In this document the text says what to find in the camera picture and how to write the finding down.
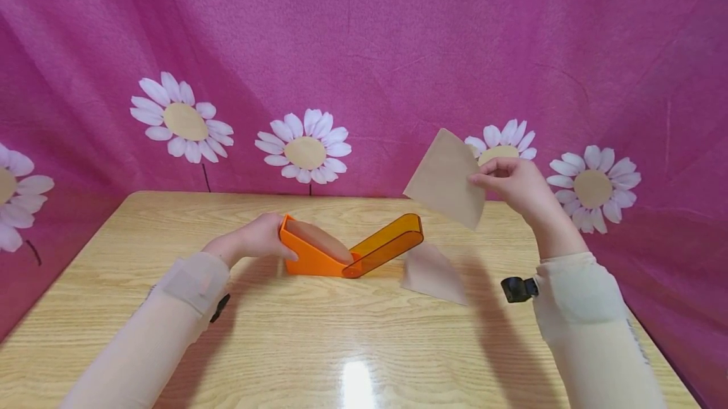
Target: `orange plastic box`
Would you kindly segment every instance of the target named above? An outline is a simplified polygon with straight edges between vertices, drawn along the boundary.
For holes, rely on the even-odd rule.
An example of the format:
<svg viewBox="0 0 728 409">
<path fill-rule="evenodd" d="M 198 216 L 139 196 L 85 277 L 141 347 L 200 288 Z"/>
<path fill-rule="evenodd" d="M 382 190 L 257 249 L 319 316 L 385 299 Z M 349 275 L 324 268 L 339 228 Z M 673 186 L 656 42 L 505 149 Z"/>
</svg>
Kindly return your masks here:
<svg viewBox="0 0 728 409">
<path fill-rule="evenodd" d="M 351 248 L 349 251 L 354 262 L 347 266 L 288 232 L 288 221 L 296 219 L 286 214 L 281 224 L 281 241 L 298 254 L 296 262 L 286 261 L 289 274 L 358 278 L 411 250 L 425 239 L 420 217 L 414 213 L 404 214 Z"/>
</svg>

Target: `white petal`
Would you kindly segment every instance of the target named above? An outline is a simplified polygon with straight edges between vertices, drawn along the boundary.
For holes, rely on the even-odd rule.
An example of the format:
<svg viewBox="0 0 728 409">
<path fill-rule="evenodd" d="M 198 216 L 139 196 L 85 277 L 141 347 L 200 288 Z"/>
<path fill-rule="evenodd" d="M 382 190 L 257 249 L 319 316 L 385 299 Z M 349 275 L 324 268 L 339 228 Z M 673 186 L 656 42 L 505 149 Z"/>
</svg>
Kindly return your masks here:
<svg viewBox="0 0 728 409">
<path fill-rule="evenodd" d="M 205 140 L 202 140 L 201 142 L 197 142 L 197 145 L 200 146 L 200 152 L 205 158 L 210 162 L 217 162 L 220 161 L 217 159 L 217 155 L 214 151 L 210 148 L 210 145 L 207 144 Z"/>
<path fill-rule="evenodd" d="M 154 113 L 154 115 L 162 116 L 162 114 L 164 113 L 164 109 L 162 108 L 162 106 L 152 101 L 152 99 L 147 99 L 145 97 L 133 96 L 132 104 L 134 104 L 134 106 L 137 106 L 143 111 L 152 112 Z"/>
<path fill-rule="evenodd" d="M 145 111 L 144 109 L 140 109 L 138 107 L 131 107 L 129 108 L 129 110 L 131 111 L 134 118 L 141 121 L 145 125 L 159 126 L 164 122 L 162 116 L 157 115 L 156 113 Z"/>
<path fill-rule="evenodd" d="M 232 127 L 223 121 L 218 120 L 207 120 L 206 122 L 207 128 L 211 131 L 215 131 L 217 134 L 221 134 L 224 136 L 229 136 L 233 134 Z"/>
<path fill-rule="evenodd" d="M 218 142 L 220 142 L 221 144 L 225 145 L 226 147 L 231 147 L 232 144 L 234 144 L 234 142 L 232 140 L 232 137 L 221 135 L 221 134 L 219 134 L 219 133 L 217 133 L 215 131 L 212 131 L 212 130 L 210 130 L 210 137 L 212 137 L 212 139 L 217 140 Z"/>
<path fill-rule="evenodd" d="M 576 193 L 570 189 L 562 189 L 556 192 L 556 199 L 559 199 L 559 202 L 566 205 L 576 200 Z"/>
<path fill-rule="evenodd" d="M 0 221 L 7 226 L 27 229 L 33 226 L 33 215 L 23 207 L 14 204 L 4 204 L 0 207 Z"/>
<path fill-rule="evenodd" d="M 619 175 L 631 174 L 635 170 L 637 170 L 637 164 L 634 164 L 629 158 L 622 158 L 607 175 L 609 175 L 609 178 L 614 178 L 619 177 Z"/>
<path fill-rule="evenodd" d="M 324 113 L 321 117 L 321 120 L 316 123 L 316 127 L 314 128 L 312 137 L 315 137 L 317 139 L 322 139 L 323 137 L 326 137 L 327 135 L 329 135 L 329 132 L 331 132 L 332 126 L 334 126 L 334 116 L 332 116 L 329 112 Z"/>
<path fill-rule="evenodd" d="M 557 173 L 560 173 L 561 175 L 566 175 L 569 177 L 574 177 L 575 175 L 579 175 L 579 168 L 576 166 L 572 166 L 568 162 L 564 162 L 560 159 L 554 159 L 551 161 L 551 164 L 549 164 L 551 169 L 554 169 L 557 171 Z"/>
<path fill-rule="evenodd" d="M 536 149 L 531 147 L 530 149 L 526 149 L 522 152 L 521 158 L 522 159 L 533 159 L 536 157 Z"/>
<path fill-rule="evenodd" d="M 197 113 L 200 113 L 200 116 L 205 118 L 205 120 L 210 120 L 217 113 L 217 108 L 211 102 L 198 102 L 195 104 L 195 108 L 197 109 Z"/>
<path fill-rule="evenodd" d="M 311 179 L 314 180 L 319 185 L 325 185 L 326 184 L 326 175 L 321 173 L 321 168 L 316 168 L 311 171 Z"/>
<path fill-rule="evenodd" d="M 33 161 L 22 152 L 10 150 L 8 152 L 8 170 L 15 177 L 25 177 L 35 169 Z"/>
<path fill-rule="evenodd" d="M 496 147 L 500 144 L 500 130 L 498 127 L 490 125 L 483 128 L 483 139 L 485 145 L 488 145 L 489 149 Z"/>
<path fill-rule="evenodd" d="M 298 166 L 290 165 L 281 169 L 281 175 L 286 178 L 296 178 L 301 169 Z"/>
<path fill-rule="evenodd" d="M 632 189 L 642 181 L 642 175 L 638 171 L 633 171 L 631 174 L 619 175 L 619 177 L 612 178 L 612 186 L 617 189 L 627 190 Z"/>
<path fill-rule="evenodd" d="M 584 225 L 584 218 L 588 216 L 587 209 L 584 207 L 580 207 L 576 209 L 576 212 L 572 214 L 571 216 L 571 222 L 574 223 L 576 228 L 581 230 L 581 227 Z"/>
<path fill-rule="evenodd" d="M 177 83 L 177 79 L 174 78 L 174 75 L 167 72 L 162 72 L 162 86 L 164 87 L 164 89 L 167 90 L 169 98 L 172 99 L 172 102 L 182 101 L 182 96 L 180 94 L 180 84 Z"/>
<path fill-rule="evenodd" d="M 501 133 L 500 143 L 501 145 L 510 145 L 511 139 L 513 139 L 513 135 L 516 134 L 516 130 L 518 129 L 518 120 L 513 119 L 508 121 L 506 123 L 505 127 L 503 128 L 503 132 Z"/>
<path fill-rule="evenodd" d="M 587 168 L 587 164 L 581 156 L 573 154 L 573 152 L 565 152 L 561 155 L 561 159 L 568 162 L 572 166 L 576 166 L 579 169 L 579 173 L 582 173 Z"/>
<path fill-rule="evenodd" d="M 278 137 L 275 137 L 273 134 L 270 134 L 269 132 L 258 132 L 258 139 L 260 139 L 264 142 L 274 143 L 275 145 L 278 145 L 279 147 L 281 147 L 281 150 L 283 149 L 283 147 L 286 146 L 285 142 L 283 142 Z"/>
<path fill-rule="evenodd" d="M 569 216 L 572 216 L 572 214 L 578 211 L 579 208 L 581 208 L 581 202 L 579 202 L 579 199 L 576 199 L 575 201 L 564 205 L 564 212 L 566 212 L 566 214 L 569 214 Z"/>
<path fill-rule="evenodd" d="M 306 169 L 301 169 L 298 171 L 298 175 L 296 175 L 296 180 L 298 180 L 300 183 L 311 183 L 311 171 Z"/>
<path fill-rule="evenodd" d="M 609 169 L 612 169 L 613 164 L 614 164 L 614 149 L 602 150 L 602 161 L 600 161 L 599 167 L 597 169 L 603 171 L 603 173 L 607 173 L 607 171 Z"/>
<path fill-rule="evenodd" d="M 326 158 L 323 161 L 323 166 L 335 171 L 337 174 L 343 174 L 346 171 L 346 165 L 338 159 Z"/>
<path fill-rule="evenodd" d="M 483 151 L 488 149 L 488 147 L 485 146 L 485 142 L 478 139 L 478 137 L 469 136 L 465 139 L 465 143 L 473 147 L 473 156 L 475 156 L 475 158 L 478 158 L 481 154 L 483 154 Z"/>
<path fill-rule="evenodd" d="M 614 224 L 622 222 L 622 209 L 619 208 L 617 201 L 612 199 L 604 204 L 602 208 L 604 208 L 604 216 L 607 217 L 609 221 L 612 221 Z"/>
<path fill-rule="evenodd" d="M 321 143 L 327 147 L 332 144 L 345 141 L 346 137 L 349 137 L 349 131 L 346 131 L 345 127 L 339 126 L 338 128 L 331 130 L 328 135 L 324 136 L 321 139 Z"/>
<path fill-rule="evenodd" d="M 0 223 L 0 250 L 15 252 L 23 245 L 23 238 L 15 228 Z"/>
<path fill-rule="evenodd" d="M 56 185 L 53 179 L 45 175 L 33 175 L 32 177 L 20 180 L 18 188 L 15 190 L 18 194 L 43 194 L 48 192 Z"/>
<path fill-rule="evenodd" d="M 271 121 L 271 128 L 275 135 L 281 138 L 283 142 L 290 142 L 293 140 L 293 130 L 281 120 Z"/>
<path fill-rule="evenodd" d="M 566 175 L 551 175 L 546 181 L 548 184 L 559 186 L 560 188 L 574 188 L 574 180 L 566 177 Z"/>
<path fill-rule="evenodd" d="M 602 216 L 601 208 L 594 208 L 591 211 L 591 219 L 594 228 L 599 231 L 599 233 L 607 233 L 607 224 L 604 224 L 604 217 Z"/>
<path fill-rule="evenodd" d="M 294 139 L 303 135 L 303 123 L 301 122 L 301 118 L 297 117 L 296 114 L 289 113 L 283 117 L 283 121 L 291 128 Z"/>
<path fill-rule="evenodd" d="M 602 151 L 596 145 L 589 145 L 584 151 L 584 161 L 587 161 L 589 169 L 596 169 L 602 162 Z"/>
<path fill-rule="evenodd" d="M 581 215 L 581 231 L 594 233 L 594 222 L 588 209 L 584 209 L 584 213 Z"/>
<path fill-rule="evenodd" d="M 316 124 L 321 120 L 321 111 L 318 109 L 307 109 L 306 114 L 303 116 L 303 128 L 306 130 L 306 135 L 310 136 L 314 132 Z"/>
<path fill-rule="evenodd" d="M 511 137 L 511 145 L 514 147 L 518 147 L 518 144 L 521 143 L 521 139 L 523 139 L 523 135 L 526 134 L 526 120 L 523 120 L 520 125 L 518 125 L 518 128 L 516 130 L 516 133 L 513 134 L 513 137 Z"/>
<path fill-rule="evenodd" d="M 167 142 L 167 152 L 176 158 L 182 156 L 185 149 L 187 149 L 187 140 L 184 137 L 177 136 Z"/>
<path fill-rule="evenodd" d="M 614 199 L 614 202 L 617 202 L 617 206 L 619 206 L 619 208 L 629 208 L 635 204 L 637 194 L 630 190 L 616 189 L 614 190 L 614 193 L 612 193 L 612 198 Z"/>
<path fill-rule="evenodd" d="M 184 149 L 184 157 L 192 164 L 200 164 L 200 161 L 202 160 L 202 152 L 200 151 L 200 146 L 197 145 L 197 142 L 193 142 L 191 140 L 187 141 L 187 146 Z"/>
<path fill-rule="evenodd" d="M 210 146 L 212 151 L 216 152 L 216 154 L 219 154 L 223 158 L 227 158 L 227 152 L 220 145 L 220 142 L 218 142 L 215 139 L 212 139 L 212 137 L 207 137 L 207 139 L 205 139 L 205 141 L 207 142 L 207 145 Z"/>
<path fill-rule="evenodd" d="M 180 82 L 180 99 L 182 99 L 182 102 L 185 104 L 189 104 L 190 106 L 195 105 L 195 93 L 192 92 L 192 87 L 189 83 Z"/>
<path fill-rule="evenodd" d="M 336 180 L 337 178 L 339 178 L 339 175 L 337 175 L 337 174 L 336 174 L 336 173 L 335 173 L 335 172 L 334 172 L 333 170 L 331 170 L 330 168 L 327 168 L 327 166 L 321 166 L 321 167 L 320 167 L 320 168 L 318 168 L 317 170 L 320 170 L 320 171 L 321 171 L 321 173 L 323 174 L 323 176 L 324 176 L 324 178 L 326 179 L 326 182 L 327 182 L 327 183 L 330 183 L 330 182 L 332 182 L 332 181 Z"/>
<path fill-rule="evenodd" d="M 7 168 L 9 166 L 10 150 L 0 143 L 0 166 Z"/>
<path fill-rule="evenodd" d="M 288 158 L 283 155 L 268 155 L 265 156 L 263 161 L 265 161 L 265 163 L 269 166 L 285 166 L 290 162 L 288 161 Z"/>
<path fill-rule="evenodd" d="M 15 195 L 13 198 L 10 198 L 10 203 L 13 205 L 18 205 L 18 207 L 22 207 L 28 213 L 33 214 L 35 212 L 38 212 L 47 200 L 48 198 L 45 197 L 45 195 L 26 194 Z"/>
<path fill-rule="evenodd" d="M 168 128 L 164 126 L 152 126 L 147 128 L 147 131 L 144 131 L 144 134 L 146 134 L 150 139 L 158 140 L 160 142 L 167 142 L 172 138 L 172 131 L 169 131 Z"/>
<path fill-rule="evenodd" d="M 272 155 L 282 155 L 283 149 L 279 147 L 278 145 L 275 145 L 271 142 L 263 142 L 262 140 L 256 140 L 255 146 L 257 146 L 260 150 L 263 150 L 264 152 L 267 152 L 268 154 Z"/>
<path fill-rule="evenodd" d="M 525 151 L 529 145 L 531 145 L 531 142 L 533 141 L 533 137 L 536 137 L 536 131 L 530 131 L 528 134 L 523 137 L 521 143 L 518 144 L 518 151 Z"/>
<path fill-rule="evenodd" d="M 350 152 L 351 146 L 345 142 L 335 143 L 334 145 L 331 145 L 328 149 L 326 149 L 326 154 L 329 156 L 334 156 L 334 158 L 346 156 L 350 154 Z"/>
<path fill-rule="evenodd" d="M 156 101 L 160 106 L 167 107 L 169 105 L 169 93 L 167 90 L 150 78 L 139 80 L 139 87 L 147 93 L 147 96 Z"/>
</svg>

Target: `white flower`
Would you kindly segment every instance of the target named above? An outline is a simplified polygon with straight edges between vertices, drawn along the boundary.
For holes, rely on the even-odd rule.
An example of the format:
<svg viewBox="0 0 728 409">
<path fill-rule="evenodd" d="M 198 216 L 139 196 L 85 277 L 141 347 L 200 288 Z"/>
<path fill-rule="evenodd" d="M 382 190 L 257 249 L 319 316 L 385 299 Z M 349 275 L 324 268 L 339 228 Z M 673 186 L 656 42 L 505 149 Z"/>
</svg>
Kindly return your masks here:
<svg viewBox="0 0 728 409">
<path fill-rule="evenodd" d="M 283 121 L 271 122 L 275 135 L 258 132 L 260 140 L 255 141 L 255 146 L 270 154 L 265 156 L 267 164 L 283 166 L 284 177 L 325 185 L 345 173 L 346 165 L 336 158 L 351 152 L 351 146 L 344 142 L 349 131 L 345 127 L 332 129 L 332 126 L 334 116 L 329 112 L 322 114 L 318 109 L 308 109 L 303 122 L 289 113 Z"/>
<path fill-rule="evenodd" d="M 162 84 L 150 78 L 139 80 L 139 87 L 152 99 L 133 96 L 132 116 L 149 125 L 145 134 L 152 140 L 167 142 L 172 156 L 184 155 L 187 161 L 198 163 L 202 156 L 217 162 L 217 155 L 227 158 L 220 145 L 233 144 L 230 125 L 215 117 L 217 109 L 209 102 L 195 103 L 192 87 L 177 83 L 172 74 L 162 73 Z"/>
<path fill-rule="evenodd" d="M 50 177 L 28 177 L 33 169 L 35 165 L 28 156 L 0 144 L 0 251 L 14 252 L 23 245 L 15 229 L 33 226 L 33 213 L 48 200 L 41 194 L 53 188 Z"/>
<path fill-rule="evenodd" d="M 536 137 L 536 132 L 526 134 L 526 120 L 520 125 L 518 120 L 513 119 L 505 125 L 503 131 L 498 127 L 490 125 L 483 128 L 483 140 L 470 136 L 465 143 L 473 150 L 473 155 L 478 158 L 478 164 L 483 165 L 493 158 L 506 156 L 509 158 L 533 159 L 536 157 L 536 149 L 529 147 Z"/>
<path fill-rule="evenodd" d="M 642 181 L 642 175 L 629 158 L 614 164 L 613 149 L 599 151 L 598 146 L 590 145 L 584 158 L 565 152 L 550 165 L 560 175 L 552 175 L 547 182 L 567 188 L 559 190 L 556 198 L 583 232 L 593 233 L 596 229 L 607 233 L 604 217 L 619 224 L 622 209 L 632 207 L 637 200 L 630 189 Z"/>
</svg>

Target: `pink backdrop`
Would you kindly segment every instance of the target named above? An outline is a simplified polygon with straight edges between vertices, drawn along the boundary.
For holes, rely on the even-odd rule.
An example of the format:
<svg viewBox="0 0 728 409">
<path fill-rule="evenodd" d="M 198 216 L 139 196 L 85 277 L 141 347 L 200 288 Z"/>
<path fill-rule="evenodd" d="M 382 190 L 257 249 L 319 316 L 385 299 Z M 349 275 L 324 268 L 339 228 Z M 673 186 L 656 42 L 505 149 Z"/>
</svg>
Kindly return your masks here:
<svg viewBox="0 0 728 409">
<path fill-rule="evenodd" d="M 320 109 L 349 131 L 348 170 L 312 193 L 365 197 L 400 195 L 440 127 L 482 138 L 517 118 L 546 174 L 592 144 L 637 165 L 636 204 L 588 240 L 681 374 L 725 407 L 726 3 L 0 0 L 0 143 L 54 180 L 23 246 L 0 251 L 0 337 L 129 193 L 308 193 L 254 145 L 287 113 Z M 139 80 L 163 71 L 234 130 L 227 158 L 202 158 L 207 182 L 130 114 Z"/>
</svg>

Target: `tan flower center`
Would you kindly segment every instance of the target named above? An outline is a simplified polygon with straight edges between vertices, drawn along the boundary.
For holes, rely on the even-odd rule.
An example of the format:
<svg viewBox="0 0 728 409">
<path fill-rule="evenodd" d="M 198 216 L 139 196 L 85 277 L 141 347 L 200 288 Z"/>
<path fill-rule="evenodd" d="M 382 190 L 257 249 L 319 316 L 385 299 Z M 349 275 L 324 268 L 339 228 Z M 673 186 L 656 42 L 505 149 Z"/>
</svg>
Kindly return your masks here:
<svg viewBox="0 0 728 409">
<path fill-rule="evenodd" d="M 169 131 L 187 140 L 199 142 L 207 139 L 205 120 L 195 109 L 182 102 L 173 102 L 164 109 L 164 124 Z"/>
<path fill-rule="evenodd" d="M 599 170 L 584 170 L 574 180 L 574 192 L 584 207 L 601 207 L 612 197 L 612 182 Z"/>
<path fill-rule="evenodd" d="M 326 149 L 321 141 L 308 136 L 289 142 L 283 154 L 299 168 L 308 170 L 320 168 L 326 159 Z"/>
<path fill-rule="evenodd" d="M 9 201 L 17 188 L 18 180 L 15 180 L 15 175 L 8 169 L 0 168 L 0 205 Z"/>
<path fill-rule="evenodd" d="M 493 158 L 518 158 L 518 149 L 512 145 L 498 145 L 483 151 L 478 160 L 478 165 L 482 166 Z"/>
</svg>

